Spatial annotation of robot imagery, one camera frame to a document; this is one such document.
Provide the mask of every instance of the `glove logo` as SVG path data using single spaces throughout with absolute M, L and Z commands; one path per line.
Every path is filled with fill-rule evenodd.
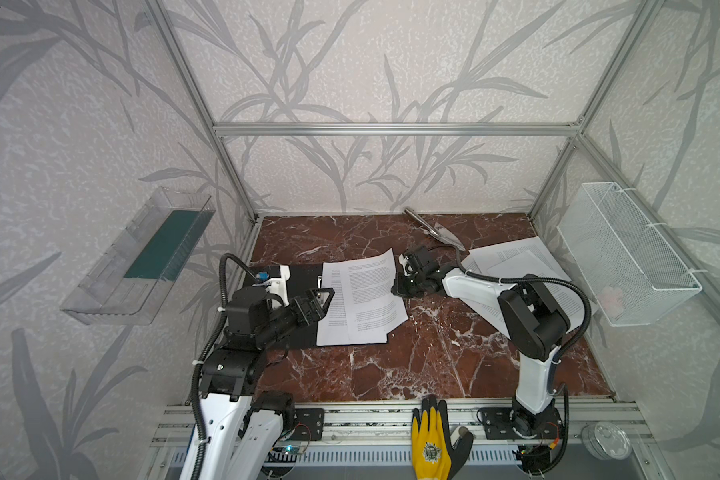
M 438 448 L 433 443 L 426 442 L 422 452 L 424 454 L 425 461 L 430 463 L 440 462 L 440 453 L 442 452 L 442 449 Z

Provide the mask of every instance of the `transparent bin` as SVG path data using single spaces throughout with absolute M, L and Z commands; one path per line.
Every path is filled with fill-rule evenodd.
M 613 326 L 651 324 L 701 291 L 618 184 L 582 184 L 557 229 Z
M 215 212 L 208 194 L 159 187 L 61 310 L 88 325 L 149 325 Z

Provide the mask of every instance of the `red marble surface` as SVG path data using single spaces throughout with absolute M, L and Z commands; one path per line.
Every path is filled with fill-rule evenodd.
M 467 248 L 534 236 L 523 214 L 423 215 L 439 222 Z M 280 216 L 264 219 L 253 251 L 256 265 L 320 264 L 384 253 L 395 256 L 435 245 L 407 216 Z M 434 250 L 453 261 L 451 249 Z M 431 295 L 406 300 L 408 321 L 381 345 L 291 350 L 265 370 L 259 390 L 290 392 L 298 402 L 420 398 L 512 397 L 518 384 L 518 352 L 507 337 L 460 300 Z M 281 352 L 270 352 L 272 360 Z M 568 351 L 557 382 L 572 395 L 609 395 L 585 340 Z

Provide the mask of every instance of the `gray floor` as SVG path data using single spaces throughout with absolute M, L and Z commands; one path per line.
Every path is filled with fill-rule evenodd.
M 551 472 L 547 480 L 644 480 L 643 473 L 634 456 L 627 460 L 601 461 L 590 455 L 582 445 L 571 445 L 565 458 Z M 286 480 L 415 480 L 412 467 L 321 467 L 294 468 Z M 528 478 L 514 466 L 464 467 L 455 480 L 521 480 Z M 259 475 L 259 480 L 266 476 Z

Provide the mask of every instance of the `wall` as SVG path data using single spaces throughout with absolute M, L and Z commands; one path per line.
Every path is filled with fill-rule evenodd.
M 60 312 L 158 185 L 218 210 L 154 322 Z M 249 230 L 139 2 L 0 2 L 0 478 L 134 478 Z
M 720 2 L 665 2 L 587 134 L 720 282 Z M 535 220 L 571 272 L 555 227 L 580 183 L 601 180 L 575 155 Z M 698 298 L 652 326 L 597 316 L 589 341 L 676 478 L 720 480 L 720 327 Z
M 216 122 L 571 122 L 637 1 L 165 5 Z M 562 144 L 227 141 L 256 208 L 288 213 L 528 211 Z

